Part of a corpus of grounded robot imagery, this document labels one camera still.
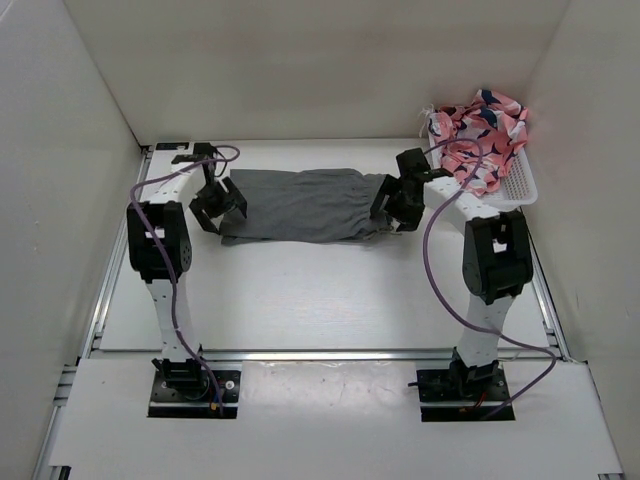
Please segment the grey shorts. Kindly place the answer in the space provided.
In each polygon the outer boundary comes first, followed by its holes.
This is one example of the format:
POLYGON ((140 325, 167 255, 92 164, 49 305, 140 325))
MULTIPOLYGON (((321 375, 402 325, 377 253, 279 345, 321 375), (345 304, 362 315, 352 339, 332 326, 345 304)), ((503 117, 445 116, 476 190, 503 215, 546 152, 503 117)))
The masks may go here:
POLYGON ((391 230, 387 214, 370 214, 383 174, 234 169, 230 179, 247 201, 247 214, 234 210, 224 215, 219 229, 221 243, 227 246, 361 241, 391 230))

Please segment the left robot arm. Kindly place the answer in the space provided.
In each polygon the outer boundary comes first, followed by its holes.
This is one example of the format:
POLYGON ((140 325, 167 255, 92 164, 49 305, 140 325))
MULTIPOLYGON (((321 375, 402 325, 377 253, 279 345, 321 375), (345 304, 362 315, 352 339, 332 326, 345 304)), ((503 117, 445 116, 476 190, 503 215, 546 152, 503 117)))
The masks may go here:
POLYGON ((219 232, 214 220, 234 210, 247 215, 247 201, 224 170, 240 157, 228 144, 198 142, 191 153, 178 153, 168 173, 135 184, 126 211, 131 268, 151 295, 162 347, 154 365, 170 388, 188 400, 208 395, 221 402, 219 381, 202 357, 191 320, 186 274, 193 248, 186 215, 200 228, 219 232))

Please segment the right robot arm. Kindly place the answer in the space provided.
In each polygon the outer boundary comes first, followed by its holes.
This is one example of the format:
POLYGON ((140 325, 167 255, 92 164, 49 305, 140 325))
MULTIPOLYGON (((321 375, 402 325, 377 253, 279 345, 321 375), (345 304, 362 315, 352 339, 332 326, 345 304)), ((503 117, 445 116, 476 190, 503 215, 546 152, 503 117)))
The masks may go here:
POLYGON ((384 213, 399 232, 412 232, 430 206, 435 211, 426 233, 441 214, 463 235, 461 270, 469 303, 447 377, 452 393, 470 400, 497 377, 506 315, 533 276, 527 224, 517 210, 502 212, 461 193, 452 174, 431 168, 419 148, 398 154, 396 163, 399 175, 385 177, 370 215, 384 213))

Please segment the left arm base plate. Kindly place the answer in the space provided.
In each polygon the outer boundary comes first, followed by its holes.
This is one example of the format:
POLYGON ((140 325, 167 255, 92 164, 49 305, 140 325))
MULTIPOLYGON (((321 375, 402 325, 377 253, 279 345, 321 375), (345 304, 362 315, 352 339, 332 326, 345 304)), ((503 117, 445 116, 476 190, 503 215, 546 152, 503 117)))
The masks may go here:
POLYGON ((214 370, 222 394, 222 406, 213 387, 205 384, 194 392, 182 393, 170 388, 159 372, 155 373, 147 416, 168 419, 236 419, 241 390, 240 370, 214 370))

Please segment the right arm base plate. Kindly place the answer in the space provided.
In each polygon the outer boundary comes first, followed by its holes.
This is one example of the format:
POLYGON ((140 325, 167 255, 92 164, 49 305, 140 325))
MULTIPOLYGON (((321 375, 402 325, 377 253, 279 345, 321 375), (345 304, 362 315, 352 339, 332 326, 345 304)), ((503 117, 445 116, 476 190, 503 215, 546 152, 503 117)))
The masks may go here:
POLYGON ((467 423, 515 421, 511 404, 497 413, 493 410, 510 398, 508 383, 502 368, 479 386, 458 387, 445 369, 416 371, 416 379, 407 384, 418 392, 423 423, 467 423))

